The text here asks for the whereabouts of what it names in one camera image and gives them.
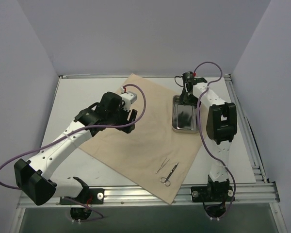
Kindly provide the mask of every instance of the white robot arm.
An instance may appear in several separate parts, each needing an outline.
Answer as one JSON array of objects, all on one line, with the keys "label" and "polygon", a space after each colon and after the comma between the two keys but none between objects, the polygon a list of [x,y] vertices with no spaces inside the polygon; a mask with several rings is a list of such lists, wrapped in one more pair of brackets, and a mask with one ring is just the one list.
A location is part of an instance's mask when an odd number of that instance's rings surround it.
[{"label": "white robot arm", "polygon": [[[107,92],[99,103],[92,104],[80,111],[64,132],[53,141],[52,146],[41,150],[27,161],[19,159],[15,163],[17,186],[36,205],[44,204],[51,197],[77,198],[81,192],[84,193],[84,189],[88,187],[80,178],[55,180],[52,179],[54,171],[82,143],[105,129],[100,127],[80,130],[80,128],[91,125],[125,125],[131,123],[136,119],[137,111],[130,111],[130,106],[136,100],[136,94],[126,92],[122,88],[121,95]],[[130,133],[133,129],[134,124],[118,130]]]},{"label": "white robot arm", "polygon": [[[204,78],[196,78],[193,72],[184,73],[182,80],[183,90],[179,103],[194,107],[193,113],[197,112],[198,103],[205,105],[208,109],[206,131],[209,140],[205,141],[207,141],[206,146],[210,156],[214,158],[208,175],[207,187],[196,188],[198,190],[195,190],[195,197],[192,198],[195,202],[221,202],[221,205],[212,207],[205,207],[204,204],[205,211],[210,216],[221,217],[225,213],[225,201],[233,200],[234,197],[231,194],[235,193],[230,186],[227,164],[229,149],[234,135],[237,133],[236,105],[221,99],[209,88]],[[191,119],[199,121],[194,115]]]}]

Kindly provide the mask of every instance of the white backdrop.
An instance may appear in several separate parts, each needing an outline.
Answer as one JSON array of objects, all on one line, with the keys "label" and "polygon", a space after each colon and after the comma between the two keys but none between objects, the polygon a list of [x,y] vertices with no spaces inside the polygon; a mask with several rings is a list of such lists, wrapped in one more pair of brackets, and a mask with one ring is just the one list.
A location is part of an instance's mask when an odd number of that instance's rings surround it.
[{"label": "white backdrop", "polygon": [[272,0],[233,83],[291,232],[291,0]]},{"label": "white backdrop", "polygon": [[175,75],[231,73],[270,0],[18,1],[58,74]]},{"label": "white backdrop", "polygon": [[[58,77],[16,0],[0,0],[0,165],[41,144]],[[0,179],[15,185],[13,164]],[[0,233],[20,191],[0,186]]]}]

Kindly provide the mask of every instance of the scissors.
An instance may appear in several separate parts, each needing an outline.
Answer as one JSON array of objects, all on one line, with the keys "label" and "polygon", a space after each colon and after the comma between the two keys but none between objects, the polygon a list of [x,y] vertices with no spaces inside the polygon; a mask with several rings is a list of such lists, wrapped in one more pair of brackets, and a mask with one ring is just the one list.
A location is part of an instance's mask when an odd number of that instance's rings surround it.
[{"label": "scissors", "polygon": [[160,181],[161,181],[162,183],[164,183],[165,186],[167,186],[167,187],[170,186],[169,178],[171,177],[171,175],[173,174],[173,172],[176,170],[178,164],[179,164],[179,162],[176,163],[176,165],[175,165],[174,168],[171,170],[171,172],[169,173],[169,175],[167,176],[167,178],[162,177],[162,178],[160,179]]}]

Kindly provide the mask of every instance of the brown paper sheet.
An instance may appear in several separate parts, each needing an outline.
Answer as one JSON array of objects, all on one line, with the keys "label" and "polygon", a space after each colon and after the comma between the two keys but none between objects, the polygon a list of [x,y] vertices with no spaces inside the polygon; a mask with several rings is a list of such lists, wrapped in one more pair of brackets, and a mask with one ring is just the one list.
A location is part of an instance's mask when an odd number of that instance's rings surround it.
[{"label": "brown paper sheet", "polygon": [[[126,134],[115,129],[105,129],[80,148],[171,204],[202,145],[200,136],[172,130],[172,98],[178,93],[134,74],[124,82],[127,83],[141,87],[146,97],[146,111],[136,123],[135,130]],[[140,114],[143,109],[141,94],[134,87],[128,87],[127,90],[137,94],[138,100],[132,108]],[[205,130],[207,112],[203,106],[201,117],[202,128]],[[155,174],[165,158],[170,161]],[[171,185],[166,187],[160,178],[167,177],[177,162],[179,165],[169,179]]]}]

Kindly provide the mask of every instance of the surgical scissors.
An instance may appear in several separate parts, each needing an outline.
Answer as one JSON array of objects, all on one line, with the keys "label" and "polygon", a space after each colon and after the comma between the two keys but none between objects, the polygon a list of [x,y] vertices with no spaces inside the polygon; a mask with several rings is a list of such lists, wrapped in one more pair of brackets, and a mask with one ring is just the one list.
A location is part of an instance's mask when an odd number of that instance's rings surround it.
[{"label": "surgical scissors", "polygon": [[160,167],[160,169],[158,169],[158,171],[155,173],[155,174],[157,174],[168,162],[169,162],[169,160],[170,159],[168,159],[168,161],[164,164],[164,162],[166,161],[166,159],[167,159],[167,157],[165,158],[165,160],[162,162],[162,165],[161,165],[161,167]]},{"label": "surgical scissors", "polygon": [[160,179],[160,181],[162,183],[164,183],[165,186],[169,187],[170,186],[170,181],[169,181],[169,178],[171,177],[171,175],[173,174],[173,172],[176,170],[177,166],[178,166],[179,162],[176,163],[176,165],[174,166],[174,168],[171,170],[171,172],[169,173],[169,175],[167,176],[167,178],[165,177],[162,177]]}]

